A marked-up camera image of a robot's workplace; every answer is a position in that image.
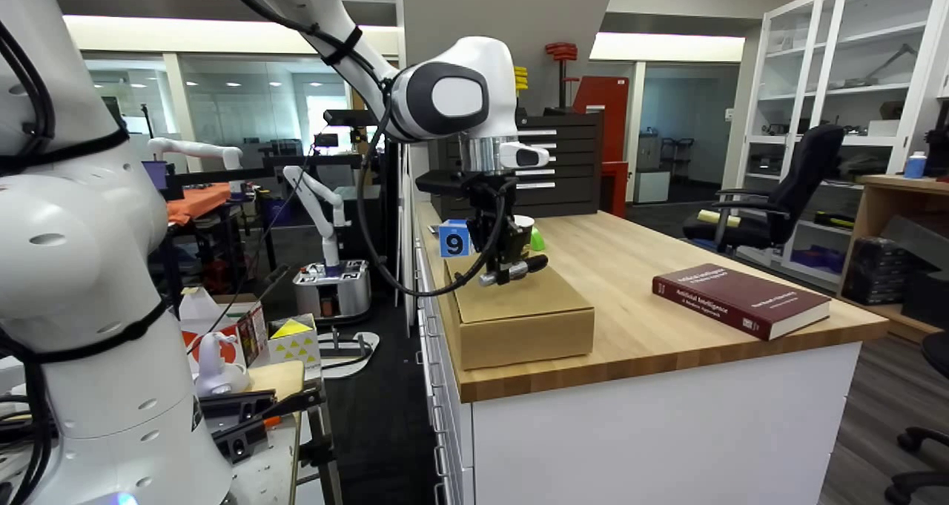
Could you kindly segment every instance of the green object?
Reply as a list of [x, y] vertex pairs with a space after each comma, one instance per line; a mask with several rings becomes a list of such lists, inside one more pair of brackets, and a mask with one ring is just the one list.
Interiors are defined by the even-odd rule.
[[543, 251], [543, 236], [540, 235], [540, 231], [537, 231], [537, 228], [531, 230], [531, 249], [533, 251]]

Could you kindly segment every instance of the blue light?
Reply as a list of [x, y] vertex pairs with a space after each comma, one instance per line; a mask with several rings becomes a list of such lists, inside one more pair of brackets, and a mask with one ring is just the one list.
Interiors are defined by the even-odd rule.
[[122, 492], [122, 494], [116, 495], [116, 505], [139, 505], [139, 502], [132, 494]]

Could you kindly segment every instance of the number 9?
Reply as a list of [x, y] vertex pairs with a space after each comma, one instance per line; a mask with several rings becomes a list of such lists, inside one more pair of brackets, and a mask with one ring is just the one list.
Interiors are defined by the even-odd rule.
[[445, 237], [445, 245], [448, 246], [448, 253], [457, 255], [465, 248], [464, 240], [457, 234], [449, 234]]

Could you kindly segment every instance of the orange cloth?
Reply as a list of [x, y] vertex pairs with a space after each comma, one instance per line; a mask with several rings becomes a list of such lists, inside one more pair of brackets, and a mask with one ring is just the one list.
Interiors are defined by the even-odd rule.
[[204, 214], [220, 207], [231, 197], [231, 187], [228, 183], [213, 184], [203, 190], [185, 190], [184, 199], [168, 201], [168, 223], [184, 225], [192, 218], [203, 217]]

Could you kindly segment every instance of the black drawer cabinet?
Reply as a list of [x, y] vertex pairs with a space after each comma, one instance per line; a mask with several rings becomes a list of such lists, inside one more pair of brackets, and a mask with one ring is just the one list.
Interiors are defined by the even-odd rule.
[[[524, 143], [547, 149], [550, 163], [543, 168], [516, 171], [516, 214], [565, 217], [597, 211], [603, 161], [603, 117], [599, 113], [521, 117], [518, 137]], [[460, 170], [458, 138], [430, 142], [429, 166], [433, 170]], [[433, 195], [431, 204], [442, 219], [472, 215], [466, 199]]]

